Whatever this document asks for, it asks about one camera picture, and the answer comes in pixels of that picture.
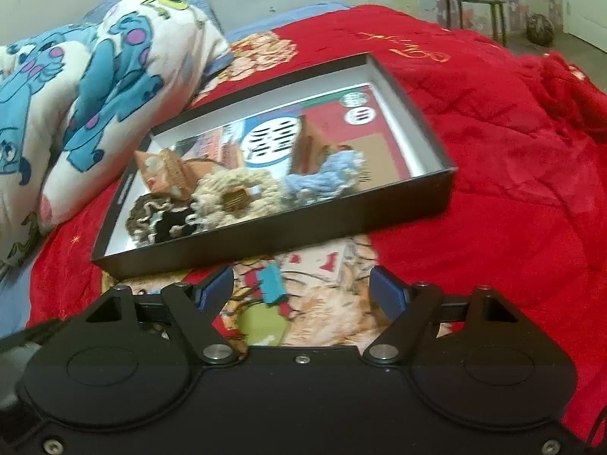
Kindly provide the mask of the brown crochet scrunchie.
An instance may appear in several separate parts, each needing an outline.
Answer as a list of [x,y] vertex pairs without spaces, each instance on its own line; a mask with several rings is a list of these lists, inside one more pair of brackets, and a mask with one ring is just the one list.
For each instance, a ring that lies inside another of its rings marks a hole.
[[149,243],[152,217],[169,207],[170,199],[166,195],[148,193],[141,195],[135,201],[127,217],[126,229],[135,245]]

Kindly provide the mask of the cream crochet scrunchie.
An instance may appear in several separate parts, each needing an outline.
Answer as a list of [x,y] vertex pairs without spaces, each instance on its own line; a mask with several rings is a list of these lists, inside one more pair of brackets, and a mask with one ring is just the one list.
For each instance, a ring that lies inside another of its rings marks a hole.
[[220,169],[198,180],[191,195],[195,220],[205,230],[273,216],[286,210],[284,184],[267,169]]

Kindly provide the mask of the brown triangular snack packet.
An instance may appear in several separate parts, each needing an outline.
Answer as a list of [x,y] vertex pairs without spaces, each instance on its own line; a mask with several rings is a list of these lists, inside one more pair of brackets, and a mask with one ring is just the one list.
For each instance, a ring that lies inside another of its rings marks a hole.
[[178,200],[190,199],[195,190],[195,181],[176,152],[171,149],[162,149],[155,154],[136,151],[134,161],[151,193]]

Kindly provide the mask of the brown snack packet front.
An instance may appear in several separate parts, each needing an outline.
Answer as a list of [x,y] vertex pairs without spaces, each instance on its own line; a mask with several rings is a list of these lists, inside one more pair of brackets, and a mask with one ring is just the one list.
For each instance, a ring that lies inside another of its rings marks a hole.
[[252,201],[252,195],[245,186],[228,188],[221,194],[221,205],[225,212],[241,212]]

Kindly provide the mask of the Choco snack packet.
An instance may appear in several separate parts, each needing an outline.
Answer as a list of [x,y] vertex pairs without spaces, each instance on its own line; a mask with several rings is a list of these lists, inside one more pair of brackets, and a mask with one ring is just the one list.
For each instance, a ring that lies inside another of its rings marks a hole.
[[182,161],[182,168],[187,185],[195,190],[198,181],[206,175],[215,174],[217,171],[226,171],[227,167],[209,158],[191,158]]

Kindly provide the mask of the blue crochet scrunchie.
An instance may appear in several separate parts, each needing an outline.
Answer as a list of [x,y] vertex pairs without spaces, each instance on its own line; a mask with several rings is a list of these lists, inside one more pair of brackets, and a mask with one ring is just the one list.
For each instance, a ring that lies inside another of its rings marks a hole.
[[365,165],[362,152],[343,150],[330,154],[318,171],[283,178],[283,198],[294,206],[309,206],[351,192],[361,180]]

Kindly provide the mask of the black crochet scrunchie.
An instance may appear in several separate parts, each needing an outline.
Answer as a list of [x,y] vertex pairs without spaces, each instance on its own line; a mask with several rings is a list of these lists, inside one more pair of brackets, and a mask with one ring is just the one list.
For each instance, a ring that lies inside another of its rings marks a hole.
[[154,216],[150,230],[154,243],[168,242],[194,234],[198,230],[198,219],[190,207],[163,210]]

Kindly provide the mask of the teal binder clip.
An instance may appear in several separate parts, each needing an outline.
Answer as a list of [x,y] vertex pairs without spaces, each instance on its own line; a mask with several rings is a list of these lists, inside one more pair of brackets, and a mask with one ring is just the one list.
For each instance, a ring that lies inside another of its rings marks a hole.
[[277,304],[287,297],[282,273],[277,264],[271,263],[262,270],[258,270],[257,280],[261,294],[263,294],[263,302],[267,305]]

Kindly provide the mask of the black shallow cardboard box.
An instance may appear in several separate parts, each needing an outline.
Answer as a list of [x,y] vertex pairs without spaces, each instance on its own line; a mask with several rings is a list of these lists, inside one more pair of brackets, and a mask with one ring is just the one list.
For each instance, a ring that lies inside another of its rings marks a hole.
[[94,264],[118,279],[206,267],[441,213],[450,202],[455,165],[396,78],[368,53],[303,68],[188,110],[152,129],[140,149],[159,153],[216,126],[361,84],[373,88],[406,155],[409,179],[370,189],[359,183],[338,198],[309,206],[287,201],[280,214],[218,229],[205,230],[198,223],[194,234],[168,242],[154,243],[150,230],[149,243],[137,246],[127,233],[127,217],[137,198],[151,192],[131,162],[91,252]]

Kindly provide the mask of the Chinese history textbook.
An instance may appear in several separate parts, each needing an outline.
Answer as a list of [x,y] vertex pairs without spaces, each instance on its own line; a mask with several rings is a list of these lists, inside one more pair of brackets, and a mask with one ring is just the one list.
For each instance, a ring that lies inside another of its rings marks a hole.
[[390,122],[368,84],[259,112],[187,136],[171,146],[184,159],[209,158],[227,168],[267,169],[274,178],[289,175],[293,144],[306,115],[333,143],[365,158],[360,187],[370,189],[409,179],[412,171]]

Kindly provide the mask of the blue monster print comforter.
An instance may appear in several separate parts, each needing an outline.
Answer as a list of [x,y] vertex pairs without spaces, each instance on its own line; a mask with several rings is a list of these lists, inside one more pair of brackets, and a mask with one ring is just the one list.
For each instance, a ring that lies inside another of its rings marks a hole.
[[1,265],[74,217],[233,55],[185,0],[120,0],[1,50]]

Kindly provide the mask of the patterned ball on floor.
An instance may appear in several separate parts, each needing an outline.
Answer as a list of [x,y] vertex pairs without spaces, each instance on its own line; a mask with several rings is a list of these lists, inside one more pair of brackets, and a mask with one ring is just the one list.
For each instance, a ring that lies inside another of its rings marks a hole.
[[552,22],[541,13],[533,13],[527,20],[526,38],[533,44],[550,47],[555,40]]

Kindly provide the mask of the white door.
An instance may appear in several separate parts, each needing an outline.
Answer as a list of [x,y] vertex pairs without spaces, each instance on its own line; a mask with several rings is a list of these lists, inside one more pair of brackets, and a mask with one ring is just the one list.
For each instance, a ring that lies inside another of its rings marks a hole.
[[564,30],[596,48],[606,50],[607,0],[563,0]]

